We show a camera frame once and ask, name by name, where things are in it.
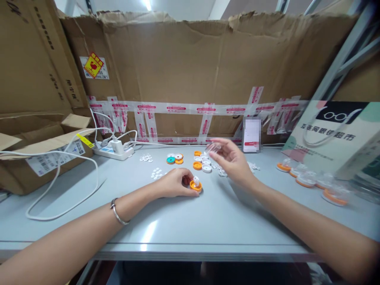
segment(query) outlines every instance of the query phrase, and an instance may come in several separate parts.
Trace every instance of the bracelet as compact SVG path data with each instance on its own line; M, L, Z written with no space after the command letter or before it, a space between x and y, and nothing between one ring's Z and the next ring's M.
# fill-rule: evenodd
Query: bracelet
M125 226L125 225L128 225L129 222L124 222L124 221L119 217L119 215L116 213L116 205L115 205L115 201L116 201L116 199L117 199L117 198L114 198L114 199L112 200L110 209L113 209L113 210L114 210L115 217L116 217L116 219L119 221L120 224L122 224L122 225L124 225L124 226Z

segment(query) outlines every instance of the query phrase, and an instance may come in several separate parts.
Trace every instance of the table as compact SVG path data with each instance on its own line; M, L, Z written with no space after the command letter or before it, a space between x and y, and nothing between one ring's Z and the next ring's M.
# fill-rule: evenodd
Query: table
M196 174L203 193L199 198L159 199L145 207L128 226L112 238L95 256L102 260L177 261L274 261L317 262L320 258L281 225L255 200L216 170L204 173L192 168L194 151L203 147L162 148L137 146L125 161L101 156L103 186L84 203L61 218L49 222L29 220L25 211L46 190L45 185L27 196L12 195L0 203L0 260L10 258L31 242L63 224L150 182L152 170L163 173L187 167ZM168 153L182 153L182 165L165 162ZM139 161L150 153L153 162ZM346 207L321 198L321 190L300 186L288 173L276 169L285 155L264 148L247 154L247 160L261 168L255 175L268 186L297 202L340 222L370 238L378 236L379 210L376 204L353 196ZM87 196L95 186L94 165L85 161L61 175L51 192L33 209L33 215L49 217L61 213Z

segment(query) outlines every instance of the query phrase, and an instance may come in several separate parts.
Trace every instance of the smartphone screen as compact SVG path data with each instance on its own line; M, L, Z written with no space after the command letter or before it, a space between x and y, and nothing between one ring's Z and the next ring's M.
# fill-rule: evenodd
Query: smartphone screen
M245 117L243 120L243 152L260 152L261 120L255 117Z

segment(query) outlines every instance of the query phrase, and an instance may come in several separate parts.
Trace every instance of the barcode label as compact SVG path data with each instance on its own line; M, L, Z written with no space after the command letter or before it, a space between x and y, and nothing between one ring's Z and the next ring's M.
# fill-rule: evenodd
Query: barcode label
M64 151L67 145L54 149L59 151ZM83 155L85 152L82 142L80 140L74 141L70 148L67 150L67 153L73 153L77 155ZM70 156L68 154L44 154L42 156L32 156L26 159L27 163L33 169L33 171L38 175L42 176L58 167L58 162L60 165L63 165L76 157Z

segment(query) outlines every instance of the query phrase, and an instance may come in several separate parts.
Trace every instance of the white power strip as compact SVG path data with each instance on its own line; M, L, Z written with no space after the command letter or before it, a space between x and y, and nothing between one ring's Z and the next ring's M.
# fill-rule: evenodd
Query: white power strip
M97 155L105 156L108 158L114 158L117 160L126 160L128 157L131 157L135 153L132 147L124 150L124 154L116 154L111 147L102 147L101 149L94 149L94 153Z

